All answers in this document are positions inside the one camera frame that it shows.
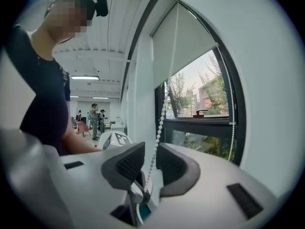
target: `red chair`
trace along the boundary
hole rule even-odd
[[[85,123],[83,121],[77,121],[76,125],[77,125],[77,134],[82,133],[83,137],[85,137],[84,133],[88,132],[89,135],[91,135],[87,125],[85,125]]]

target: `man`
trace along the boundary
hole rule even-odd
[[[99,121],[99,117],[97,116],[96,111],[98,110],[98,106],[96,104],[92,104],[92,109],[90,110],[90,118],[91,124],[93,128],[92,140],[98,140],[97,135],[97,123]]]
[[[56,0],[37,30],[29,34],[16,25],[5,46],[17,71],[36,94],[20,129],[55,147],[60,156],[99,151],[74,133],[69,75],[52,56],[57,44],[84,31],[94,11],[93,0]]]
[[[101,110],[101,114],[99,116],[99,119],[100,119],[100,133],[103,134],[105,132],[105,125],[104,125],[104,119],[108,119],[107,117],[105,117],[104,115],[105,113],[105,110]]]

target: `desk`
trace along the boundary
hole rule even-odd
[[[124,132],[125,126],[120,124],[111,124],[110,129],[112,131]]]

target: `ceiling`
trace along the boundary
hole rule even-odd
[[[33,0],[19,18],[32,31],[54,0]],[[109,14],[94,17],[87,33],[57,45],[54,58],[72,75],[99,76],[99,81],[70,81],[71,95],[120,99],[129,48],[149,0],[107,0]]]

